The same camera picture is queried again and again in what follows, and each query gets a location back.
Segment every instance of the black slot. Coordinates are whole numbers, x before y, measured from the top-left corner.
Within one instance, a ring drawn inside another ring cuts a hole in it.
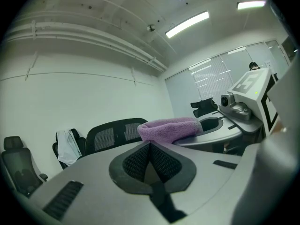
[[[225,161],[221,161],[221,160],[216,160],[213,162],[213,164],[222,166],[222,167],[227,167],[230,169],[235,169],[237,166],[237,164],[235,164],[235,163],[229,163],[229,162],[225,162]]]
[[[232,126],[228,127],[228,129],[231,130],[231,129],[235,128],[235,127],[236,127],[236,125],[233,124]]]
[[[61,220],[82,187],[82,183],[70,181],[44,207],[44,212],[57,220]]]

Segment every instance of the chair headrest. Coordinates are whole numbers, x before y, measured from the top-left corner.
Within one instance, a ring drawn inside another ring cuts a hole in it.
[[[4,149],[16,149],[24,147],[23,142],[19,136],[12,136],[4,138]]]
[[[77,130],[75,128],[73,128],[73,129],[71,129],[71,131],[73,133],[73,136],[74,136],[75,140],[77,140],[80,137]]]

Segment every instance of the camera lens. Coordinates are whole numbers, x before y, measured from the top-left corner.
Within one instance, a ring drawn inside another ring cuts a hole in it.
[[[228,99],[226,97],[222,97],[221,104],[222,104],[222,106],[226,107],[228,105]]]

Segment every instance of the office chair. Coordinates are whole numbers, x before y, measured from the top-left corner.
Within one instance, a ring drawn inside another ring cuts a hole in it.
[[[218,105],[215,104],[215,102],[212,100],[212,97],[200,102],[191,103],[191,107],[198,108],[193,111],[196,118],[218,110]]]
[[[43,184],[33,169],[30,150],[24,148],[19,136],[4,138],[4,150],[1,154],[3,163],[16,190],[29,197]],[[42,173],[39,176],[45,182],[47,181],[46,174]]]
[[[72,131],[72,133],[73,133],[73,136],[74,136],[74,138],[75,138],[75,141],[76,141],[76,143],[77,143],[77,146],[78,146],[78,148],[79,148],[79,151],[81,152],[81,157],[84,157],[84,156],[85,156],[85,141],[86,141],[86,140],[85,140],[84,137],[80,137],[80,136],[79,136],[79,134],[78,134],[78,132],[77,132],[77,130],[76,130],[75,128],[71,129],[71,131]],[[58,159],[58,141],[57,141],[57,133],[56,133],[55,137],[56,137],[56,142],[53,143],[52,149],[53,149],[53,152],[54,152],[56,158]],[[63,163],[63,162],[61,162],[61,161],[59,161],[59,162],[60,162],[60,165],[61,165],[62,169],[65,169],[66,167],[68,167],[68,165],[66,165],[65,163]]]
[[[145,122],[142,118],[130,118],[92,128],[86,137],[85,155],[142,141],[137,127]]]

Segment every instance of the ceiling light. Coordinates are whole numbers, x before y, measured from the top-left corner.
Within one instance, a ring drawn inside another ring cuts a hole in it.
[[[245,49],[246,49],[246,47],[241,47],[241,48],[238,48],[238,49],[232,50],[232,51],[228,52],[228,55],[229,55],[229,54],[232,54],[232,53],[239,52],[239,51],[243,51],[243,50],[245,50]]]
[[[196,68],[196,67],[198,67],[198,66],[200,66],[200,65],[202,65],[202,64],[204,64],[204,63],[210,62],[210,61],[211,61],[211,59],[209,58],[209,59],[207,59],[207,60],[205,60],[205,61],[196,63],[196,64],[190,66],[189,70],[192,70],[192,69],[194,69],[194,68]]]
[[[189,26],[194,25],[195,23],[198,23],[204,19],[209,18],[208,12],[200,13],[196,16],[193,16],[184,22],[178,24],[177,26],[173,27],[172,29],[168,30],[165,34],[168,36],[168,38],[173,37],[177,33],[181,32],[182,30],[188,28]]]
[[[244,9],[244,8],[263,7],[265,4],[266,4],[266,1],[238,2],[238,10]]]
[[[211,67],[211,65],[209,65],[209,66],[207,66],[207,67],[204,67],[204,68],[201,68],[201,69],[199,69],[199,70],[197,70],[197,71],[195,71],[195,72],[192,72],[192,74],[197,73],[197,72],[200,72],[200,71],[202,71],[202,70],[204,70],[204,69],[206,69],[206,68],[210,68],[210,67]]]

